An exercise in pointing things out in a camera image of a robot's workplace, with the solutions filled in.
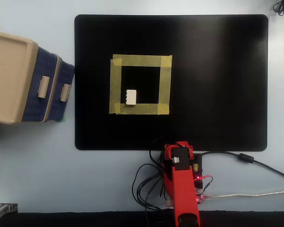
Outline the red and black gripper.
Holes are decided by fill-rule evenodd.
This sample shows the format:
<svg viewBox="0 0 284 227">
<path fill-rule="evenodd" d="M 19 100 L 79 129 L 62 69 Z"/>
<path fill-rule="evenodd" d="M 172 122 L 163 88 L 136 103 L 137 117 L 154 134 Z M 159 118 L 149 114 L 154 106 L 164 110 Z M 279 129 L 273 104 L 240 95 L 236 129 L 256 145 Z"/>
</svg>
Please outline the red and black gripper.
<svg viewBox="0 0 284 227">
<path fill-rule="evenodd" d="M 193 148 L 187 141 L 164 146 L 164 168 L 166 171 L 171 171 L 172 167 L 175 170 L 189 170 L 192 159 L 194 159 Z"/>
</svg>

